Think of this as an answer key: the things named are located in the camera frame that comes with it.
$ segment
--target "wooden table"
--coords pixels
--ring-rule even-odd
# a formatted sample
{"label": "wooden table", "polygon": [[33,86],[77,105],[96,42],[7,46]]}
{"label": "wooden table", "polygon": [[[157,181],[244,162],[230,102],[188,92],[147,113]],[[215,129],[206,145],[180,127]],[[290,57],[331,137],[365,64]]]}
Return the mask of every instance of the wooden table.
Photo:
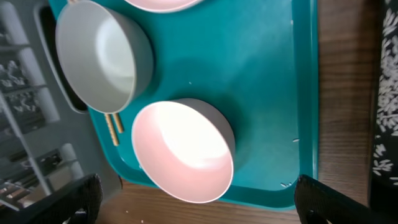
{"label": "wooden table", "polygon": [[[318,0],[319,179],[363,204],[367,204],[370,111],[377,82],[380,3]],[[159,189],[126,181],[123,186],[121,194],[102,206],[98,223],[300,223],[295,210],[270,212],[224,202],[194,205]]]}

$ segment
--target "chopsticks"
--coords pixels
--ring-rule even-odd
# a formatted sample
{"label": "chopsticks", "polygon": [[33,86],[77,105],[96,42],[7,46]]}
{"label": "chopsticks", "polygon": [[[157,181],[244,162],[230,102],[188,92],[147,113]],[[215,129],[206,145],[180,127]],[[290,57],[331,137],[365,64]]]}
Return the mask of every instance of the chopsticks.
{"label": "chopsticks", "polygon": [[[116,123],[116,127],[118,128],[118,132],[119,133],[123,133],[123,125],[122,122],[120,121],[120,116],[118,113],[112,114],[114,122]],[[118,146],[119,145],[119,139],[118,139],[118,135],[116,134],[116,131],[114,130],[114,126],[113,126],[113,122],[112,122],[112,118],[110,114],[105,114],[105,120],[106,120],[106,124],[108,125],[109,128],[109,132],[111,134],[111,138],[112,138],[112,142],[114,146]]]}

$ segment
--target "bowl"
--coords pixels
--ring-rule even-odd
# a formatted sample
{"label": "bowl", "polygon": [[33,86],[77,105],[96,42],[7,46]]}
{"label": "bowl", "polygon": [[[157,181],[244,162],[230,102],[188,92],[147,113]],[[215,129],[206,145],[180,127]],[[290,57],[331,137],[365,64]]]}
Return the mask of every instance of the bowl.
{"label": "bowl", "polygon": [[153,54],[144,31],[95,2],[80,1],[63,8],[56,42],[71,87],[99,112],[120,112],[151,80]]}
{"label": "bowl", "polygon": [[207,203],[231,185],[234,134],[226,118],[204,101],[146,106],[133,122],[132,145],[144,172],[175,198]]}
{"label": "bowl", "polygon": [[149,12],[177,12],[192,7],[202,0],[125,0],[139,9]]}

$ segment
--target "bowl rim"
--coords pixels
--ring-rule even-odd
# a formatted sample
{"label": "bowl rim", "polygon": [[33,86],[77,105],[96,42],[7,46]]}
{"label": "bowl rim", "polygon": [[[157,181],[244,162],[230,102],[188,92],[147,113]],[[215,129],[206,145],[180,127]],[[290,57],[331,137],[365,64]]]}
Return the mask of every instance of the bowl rim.
{"label": "bowl rim", "polygon": [[[103,111],[103,110],[99,110],[98,108],[94,107],[91,105],[91,103],[87,102],[86,99],[84,99],[84,97],[81,97],[80,91],[77,90],[77,88],[75,87],[75,84],[73,82],[70,81],[69,75],[67,75],[67,73],[65,72],[65,65],[63,64],[63,60],[62,60],[62,54],[61,54],[61,47],[60,47],[60,39],[61,39],[61,24],[62,24],[62,19],[63,17],[65,17],[65,13],[69,13],[69,11],[73,10],[75,7],[79,7],[80,5],[83,4],[87,4],[87,5],[92,5],[92,7],[97,7],[98,9],[101,9],[103,12],[105,12],[105,14],[107,14],[109,16],[109,18],[113,19],[114,21],[116,21],[118,27],[121,29],[122,33],[124,34],[124,38],[127,40],[127,46],[130,49],[130,54],[132,57],[132,67],[133,67],[133,75],[132,75],[132,85],[130,88],[130,92],[129,92],[129,96],[127,98],[127,100],[124,102],[124,104],[122,105],[122,107],[120,107],[118,110],[112,110],[112,111]],[[60,65],[62,67],[62,70],[65,74],[65,78],[68,80],[68,83],[70,84],[70,86],[72,87],[73,91],[80,97],[80,99],[86,103],[90,108],[100,112],[100,113],[119,113],[122,110],[124,110],[132,101],[135,93],[136,93],[136,89],[137,89],[137,66],[136,66],[136,56],[134,55],[134,50],[132,48],[132,45],[129,41],[128,35],[126,33],[126,31],[124,30],[124,28],[122,27],[122,25],[120,24],[119,20],[113,16],[113,13],[118,13],[118,12],[114,12],[112,9],[108,9],[107,7],[104,7],[100,4],[98,4],[97,2],[93,2],[93,1],[78,1],[75,2],[73,4],[67,4],[60,12],[60,15],[57,19],[57,26],[55,28],[55,46],[57,48],[57,56],[58,56],[58,60],[60,62]]]}
{"label": "bowl rim", "polygon": [[[147,110],[149,110],[151,107],[157,106],[158,104],[164,104],[164,103],[179,105],[179,106],[181,106],[181,107],[186,107],[186,108],[189,108],[189,109],[191,109],[191,110],[193,110],[193,111],[196,111],[196,112],[199,113],[203,118],[205,118],[207,121],[209,121],[209,123],[212,125],[212,127],[215,128],[215,129],[217,130],[218,134],[222,137],[225,146],[229,149],[229,150],[228,150],[228,160],[229,160],[229,163],[228,163],[228,164],[229,164],[229,167],[231,168],[231,177],[229,178],[229,183],[228,183],[227,187],[225,188],[225,190],[224,190],[219,196],[217,196],[217,197],[215,197],[215,198],[213,198],[213,199],[210,199],[210,200],[207,200],[207,201],[201,201],[201,202],[195,202],[195,201],[191,201],[191,200],[187,200],[187,199],[178,197],[178,196],[176,196],[176,195],[174,195],[174,194],[171,194],[169,191],[165,190],[161,185],[159,185],[159,184],[150,176],[150,174],[145,170],[145,167],[144,167],[143,165],[141,165],[141,160],[140,160],[139,156],[137,155],[136,148],[134,147],[134,145],[135,145],[135,144],[134,144],[134,128],[136,127],[136,123],[137,123],[138,118],[139,118],[143,113],[145,113],[145,112],[146,112]],[[190,203],[208,203],[208,202],[213,202],[213,201],[218,200],[219,198],[221,198],[221,197],[227,192],[227,190],[231,187],[232,180],[233,180],[233,177],[234,177],[234,161],[233,161],[233,155],[232,155],[232,152],[231,152],[231,148],[229,147],[228,142],[226,141],[225,137],[222,135],[222,133],[220,132],[220,130],[219,130],[219,129],[218,129],[206,116],[202,115],[199,111],[193,109],[193,108],[190,107],[190,106],[187,106],[187,105],[185,105],[185,104],[183,104],[183,103],[179,103],[178,100],[157,101],[157,102],[151,103],[151,104],[149,104],[149,105],[143,107],[143,109],[141,109],[141,110],[138,112],[138,114],[136,115],[136,117],[134,118],[134,121],[133,121],[133,123],[132,123],[132,128],[131,128],[131,140],[132,140],[132,149],[133,149],[133,151],[134,151],[134,155],[136,156],[136,158],[137,158],[137,160],[138,160],[138,163],[140,164],[142,170],[145,172],[145,174],[148,176],[148,178],[150,178],[150,180],[153,181],[153,183],[155,183],[155,185],[158,186],[160,189],[162,189],[164,192],[168,193],[169,195],[171,195],[171,196],[173,196],[173,197],[175,197],[175,198],[177,198],[177,199],[180,199],[180,200],[182,200],[182,201],[184,201],[184,202],[190,202]]]}
{"label": "bowl rim", "polygon": [[144,11],[155,12],[155,13],[170,13],[170,12],[178,12],[178,11],[182,11],[184,9],[188,9],[189,7],[192,7],[192,6],[196,5],[196,4],[198,4],[202,0],[190,0],[189,2],[187,2],[185,4],[182,4],[181,6],[171,7],[171,8],[168,8],[168,9],[153,9],[153,8],[141,6],[139,4],[131,2],[129,0],[125,0],[125,1],[127,3],[129,3],[129,4],[131,4],[132,6],[137,7],[139,9],[142,9]]}

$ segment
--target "teal tray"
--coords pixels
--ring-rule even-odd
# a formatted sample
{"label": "teal tray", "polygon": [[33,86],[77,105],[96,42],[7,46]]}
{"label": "teal tray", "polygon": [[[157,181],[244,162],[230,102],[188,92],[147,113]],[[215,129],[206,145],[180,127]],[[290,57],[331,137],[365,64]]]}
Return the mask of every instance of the teal tray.
{"label": "teal tray", "polygon": [[[50,0],[56,16],[65,2]],[[316,0],[206,0],[171,14],[142,11],[123,0],[96,2],[140,24],[155,53],[150,87],[120,113],[126,131],[118,136],[119,147],[104,115],[90,110],[115,171],[155,187],[133,153],[134,117],[155,101],[196,98],[218,108],[236,138],[236,172],[221,200],[293,209],[297,177],[318,175]]]}

